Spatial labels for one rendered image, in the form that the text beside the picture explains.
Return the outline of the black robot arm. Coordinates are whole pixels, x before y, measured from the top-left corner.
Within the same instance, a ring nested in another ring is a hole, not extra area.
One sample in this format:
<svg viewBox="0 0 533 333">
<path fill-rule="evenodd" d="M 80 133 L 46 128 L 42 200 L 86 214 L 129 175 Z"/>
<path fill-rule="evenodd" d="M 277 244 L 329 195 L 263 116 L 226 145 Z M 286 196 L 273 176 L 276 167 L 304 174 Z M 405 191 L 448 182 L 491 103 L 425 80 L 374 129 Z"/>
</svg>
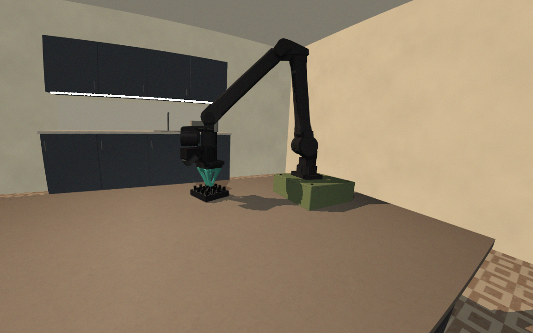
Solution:
<svg viewBox="0 0 533 333">
<path fill-rule="evenodd" d="M 291 171 L 291 175 L 305 180 L 323 179 L 323 175 L 317 173 L 316 159 L 319 145 L 314 138 L 310 125 L 307 80 L 308 55 L 308 48 L 285 38 L 280 39 L 274 48 L 270 48 L 234 84 L 201 112 L 203 126 L 183 126 L 180 128 L 180 145 L 195 146 L 180 148 L 180 159 L 183 163 L 190 166 L 197 160 L 203 162 L 215 161 L 215 148 L 212 148 L 212 146 L 217 145 L 217 133 L 213 130 L 215 123 L 257 84 L 269 70 L 280 61 L 289 61 L 295 117 L 294 139 L 291 142 L 291 150 L 302 156 L 299 157 L 297 170 Z M 201 145 L 210 146 L 209 148 L 198 146 L 200 132 Z"/>
</svg>

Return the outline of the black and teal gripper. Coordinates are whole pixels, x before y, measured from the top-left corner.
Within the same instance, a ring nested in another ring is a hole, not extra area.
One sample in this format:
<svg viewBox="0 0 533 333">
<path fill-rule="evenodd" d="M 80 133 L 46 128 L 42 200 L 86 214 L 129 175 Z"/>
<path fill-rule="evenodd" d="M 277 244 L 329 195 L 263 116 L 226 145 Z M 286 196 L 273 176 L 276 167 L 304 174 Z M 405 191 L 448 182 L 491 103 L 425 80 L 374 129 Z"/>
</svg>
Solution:
<svg viewBox="0 0 533 333">
<path fill-rule="evenodd" d="M 203 161 L 198 161 L 198 160 L 196 161 L 196 167 L 198 169 L 198 172 L 202 176 L 202 179 L 205 181 L 206 186 L 209 185 L 209 187 L 213 187 L 213 184 L 215 183 L 215 180 L 218 174 L 220 173 L 221 168 L 224 165 L 223 160 L 217 160 L 217 146 L 212 146 L 212 148 L 215 148 L 215 161 L 213 162 L 203 162 Z M 215 172 L 215 174 L 211 182 L 213 172 Z"/>
</svg>

